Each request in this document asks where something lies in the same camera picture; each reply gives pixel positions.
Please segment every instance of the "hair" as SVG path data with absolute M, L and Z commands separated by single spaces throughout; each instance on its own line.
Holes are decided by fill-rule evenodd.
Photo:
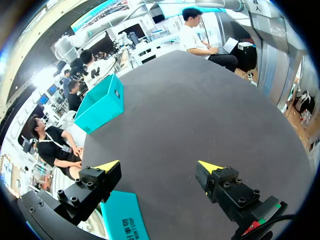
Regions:
M 71 80 L 68 84 L 69 93 L 71 93 L 72 89 L 75 88 L 75 86 L 78 84 L 76 80 Z
M 32 117 L 30 117 L 30 119 L 28 120 L 28 128 L 31 134 L 39 139 L 39 134 L 35 129 L 36 127 L 38 127 L 38 122 L 36 120 L 37 118 L 39 118 L 37 114 L 34 114 Z
M 88 64 L 91 62 L 92 60 L 92 51 L 87 49 L 87 50 L 84 50 L 83 52 L 81 52 L 80 54 L 80 59 L 82 60 L 82 62 L 84 64 Z
M 199 9 L 196 9 L 194 7 L 188 7 L 188 8 L 183 9 L 183 11 L 182 11 L 183 20 L 185 20 L 185 21 L 188 21 L 188 19 L 190 17 L 192 17 L 194 19 L 196 16 L 199 16 L 202 14 L 203 14 L 202 11 L 200 11 Z

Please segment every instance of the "white robotic arm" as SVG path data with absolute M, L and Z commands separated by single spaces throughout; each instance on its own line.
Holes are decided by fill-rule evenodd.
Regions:
M 54 45 L 55 56 L 67 64 L 72 63 L 79 57 L 76 48 L 81 48 L 87 44 L 93 37 L 103 31 L 112 28 L 128 19 L 134 19 L 148 14 L 145 4 L 138 4 L 134 10 L 123 10 L 111 13 L 94 24 L 85 27 L 72 36 L 63 36 Z

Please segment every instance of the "teal plastic bin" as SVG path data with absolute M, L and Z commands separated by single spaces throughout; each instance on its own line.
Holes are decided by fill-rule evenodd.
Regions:
M 86 94 L 74 122 L 87 134 L 91 134 L 124 111 L 124 86 L 112 74 Z

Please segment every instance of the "black cable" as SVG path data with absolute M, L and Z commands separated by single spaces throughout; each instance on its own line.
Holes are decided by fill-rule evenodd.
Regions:
M 241 237 L 240 239 L 241 240 L 246 239 L 249 236 L 253 235 L 254 233 L 256 233 L 257 231 L 259 231 L 259 230 L 261 230 L 263 228 L 266 228 L 266 227 L 268 227 L 268 226 L 270 226 L 272 224 L 275 224 L 275 223 L 283 221 L 283 220 L 293 220 L 295 217 L 296 217 L 295 214 L 288 214 L 288 215 L 275 217 L 273 220 L 267 221 L 266 223 L 264 223 L 264 224 L 258 226 L 257 228 L 255 228 L 254 230 L 248 232 L 246 235 L 244 235 L 244 237 Z
M 208 37 L 208 34 L 207 34 L 207 29 L 206 29 L 205 22 L 204 22 L 204 20 L 203 20 L 203 18 L 202 18 L 201 15 L 200 15 L 200 17 L 201 17 L 202 24 L 203 24 L 203 26 L 204 26 L 204 31 L 205 31 L 206 39 L 208 39 L 208 44 L 210 45 L 210 41 L 209 41 L 209 37 Z

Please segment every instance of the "black table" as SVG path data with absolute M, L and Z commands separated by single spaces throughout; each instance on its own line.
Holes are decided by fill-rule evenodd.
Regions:
M 305 149 L 256 87 L 182 51 L 120 80 L 125 111 L 87 135 L 82 165 L 120 160 L 115 189 L 137 194 L 150 239 L 224 240 L 237 229 L 195 179 L 197 160 L 232 166 L 262 201 L 287 202 L 286 214 L 299 209 L 313 178 Z

